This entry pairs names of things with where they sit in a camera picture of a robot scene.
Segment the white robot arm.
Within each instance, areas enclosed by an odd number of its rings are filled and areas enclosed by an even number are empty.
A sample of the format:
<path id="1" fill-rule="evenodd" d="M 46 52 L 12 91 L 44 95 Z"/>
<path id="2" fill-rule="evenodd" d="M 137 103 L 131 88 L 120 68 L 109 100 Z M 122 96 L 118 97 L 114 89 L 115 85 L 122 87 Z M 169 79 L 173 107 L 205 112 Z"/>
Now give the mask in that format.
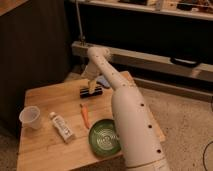
<path id="1" fill-rule="evenodd" d="M 106 47 L 89 47 L 89 63 L 83 76 L 89 79 L 89 93 L 95 91 L 102 74 L 113 89 L 111 107 L 125 159 L 126 171 L 170 171 L 160 140 L 149 117 L 149 107 L 138 87 L 118 72 L 108 60 Z"/>

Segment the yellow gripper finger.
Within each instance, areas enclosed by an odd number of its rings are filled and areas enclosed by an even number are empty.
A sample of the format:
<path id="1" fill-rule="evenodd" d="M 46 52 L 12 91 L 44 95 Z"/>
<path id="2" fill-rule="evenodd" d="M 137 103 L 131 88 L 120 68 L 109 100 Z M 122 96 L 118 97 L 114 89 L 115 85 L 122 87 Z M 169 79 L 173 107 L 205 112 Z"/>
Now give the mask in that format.
<path id="1" fill-rule="evenodd" d="M 95 80 L 89 81 L 88 86 L 89 86 L 89 93 L 94 93 L 94 91 L 95 91 Z"/>
<path id="2" fill-rule="evenodd" d="M 86 80 L 86 85 L 87 85 L 87 87 L 90 86 L 90 80 L 89 79 Z"/>

